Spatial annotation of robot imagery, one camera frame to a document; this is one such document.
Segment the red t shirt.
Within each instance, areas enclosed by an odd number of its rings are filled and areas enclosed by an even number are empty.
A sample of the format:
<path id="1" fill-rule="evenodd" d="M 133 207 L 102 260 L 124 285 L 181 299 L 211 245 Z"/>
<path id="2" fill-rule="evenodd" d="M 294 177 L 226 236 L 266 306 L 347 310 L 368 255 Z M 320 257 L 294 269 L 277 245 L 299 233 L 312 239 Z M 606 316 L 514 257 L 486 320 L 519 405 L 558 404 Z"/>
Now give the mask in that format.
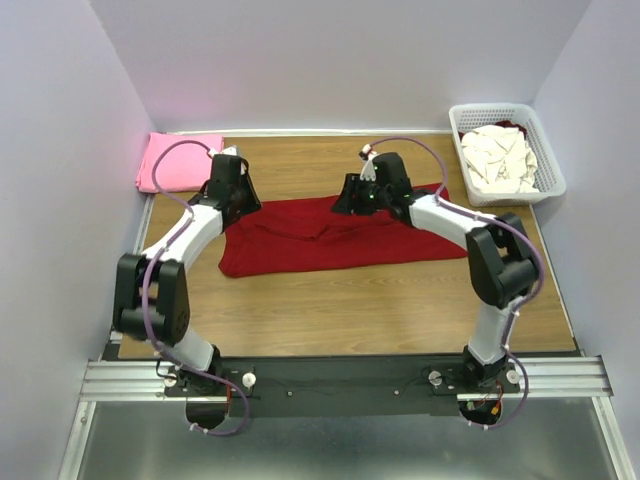
<path id="1" fill-rule="evenodd" d="M 386 211 L 345 216 L 335 196 L 268 201 L 225 232 L 219 270 L 227 277 L 459 259 L 466 251 L 411 228 Z"/>

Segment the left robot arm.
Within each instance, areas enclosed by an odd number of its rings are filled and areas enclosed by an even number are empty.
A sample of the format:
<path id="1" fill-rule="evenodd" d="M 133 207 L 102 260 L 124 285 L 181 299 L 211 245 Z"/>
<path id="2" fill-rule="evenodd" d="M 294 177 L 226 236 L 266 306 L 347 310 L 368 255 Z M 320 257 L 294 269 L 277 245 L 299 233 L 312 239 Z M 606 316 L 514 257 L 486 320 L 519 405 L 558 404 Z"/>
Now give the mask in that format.
<path id="1" fill-rule="evenodd" d="M 190 326 L 187 273 L 213 240 L 261 208 L 237 148 L 210 156 L 210 178 L 183 204 L 177 223 L 142 253 L 118 260 L 113 307 L 115 330 L 150 343 L 162 359 L 186 370 L 188 384 L 201 395 L 221 384 L 229 392 L 240 388 L 222 377 L 219 349 Z"/>

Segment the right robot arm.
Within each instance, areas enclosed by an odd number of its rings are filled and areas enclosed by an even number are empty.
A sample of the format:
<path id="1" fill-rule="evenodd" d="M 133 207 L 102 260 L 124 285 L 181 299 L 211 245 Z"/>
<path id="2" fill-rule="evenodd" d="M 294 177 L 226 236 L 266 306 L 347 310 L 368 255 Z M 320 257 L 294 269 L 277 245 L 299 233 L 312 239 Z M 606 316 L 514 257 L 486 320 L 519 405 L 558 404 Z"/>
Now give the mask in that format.
<path id="1" fill-rule="evenodd" d="M 332 206 L 343 215 L 373 215 L 386 211 L 405 225 L 433 233 L 467 253 L 471 285 L 481 301 L 475 330 L 464 347 L 460 379 L 480 392 L 505 370 L 509 340 L 523 304 L 543 282 L 541 255 L 515 214 L 474 212 L 437 192 L 411 185 L 401 156 L 359 153 L 362 170 L 345 176 Z"/>

